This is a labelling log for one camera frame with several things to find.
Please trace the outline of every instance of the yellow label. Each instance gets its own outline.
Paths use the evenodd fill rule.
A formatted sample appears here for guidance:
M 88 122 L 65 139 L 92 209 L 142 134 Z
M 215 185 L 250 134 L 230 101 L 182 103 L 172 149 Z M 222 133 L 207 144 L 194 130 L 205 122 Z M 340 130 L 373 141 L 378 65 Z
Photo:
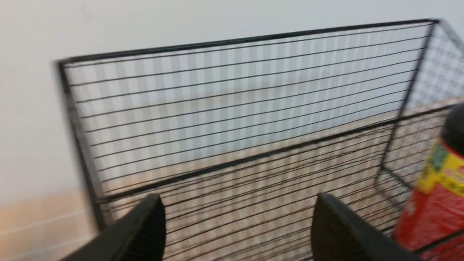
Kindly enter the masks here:
M 448 149 L 440 139 L 425 163 L 417 188 L 430 194 L 437 183 L 464 197 L 464 160 Z

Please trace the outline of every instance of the white wall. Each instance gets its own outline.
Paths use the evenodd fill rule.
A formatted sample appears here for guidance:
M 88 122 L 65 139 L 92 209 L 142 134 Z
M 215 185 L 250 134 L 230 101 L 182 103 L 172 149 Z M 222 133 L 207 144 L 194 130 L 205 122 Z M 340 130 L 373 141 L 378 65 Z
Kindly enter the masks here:
M 79 185 L 55 59 L 430 17 L 464 36 L 463 7 L 461 0 L 3 0 L 0 205 Z

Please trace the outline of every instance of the red bottle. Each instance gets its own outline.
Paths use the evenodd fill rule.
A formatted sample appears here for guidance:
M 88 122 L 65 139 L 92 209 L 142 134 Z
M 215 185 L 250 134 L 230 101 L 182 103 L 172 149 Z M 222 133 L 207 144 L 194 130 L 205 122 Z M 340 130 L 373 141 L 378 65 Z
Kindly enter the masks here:
M 464 104 L 446 117 L 440 137 L 396 226 L 395 240 L 410 251 L 464 229 Z M 433 261 L 464 260 L 460 236 L 425 251 Z

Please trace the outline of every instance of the green label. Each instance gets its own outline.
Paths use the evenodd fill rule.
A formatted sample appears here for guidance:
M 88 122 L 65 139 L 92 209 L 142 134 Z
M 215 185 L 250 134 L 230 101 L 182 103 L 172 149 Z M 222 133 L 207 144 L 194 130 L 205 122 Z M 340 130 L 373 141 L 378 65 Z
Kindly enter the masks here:
M 440 171 L 447 155 L 448 151 L 446 151 L 441 144 L 438 144 L 435 152 L 433 153 L 432 159 L 430 159 L 430 164 L 435 168 L 435 171 Z

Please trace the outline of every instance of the wire basket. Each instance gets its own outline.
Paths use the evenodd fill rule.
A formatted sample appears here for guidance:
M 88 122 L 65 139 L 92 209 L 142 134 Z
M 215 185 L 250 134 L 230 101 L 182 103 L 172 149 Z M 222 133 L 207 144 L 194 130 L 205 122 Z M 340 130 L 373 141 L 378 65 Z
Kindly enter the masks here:
M 316 196 L 390 235 L 448 110 L 462 43 L 411 20 L 58 62 L 99 229 L 146 194 L 165 260 L 311 260 Z

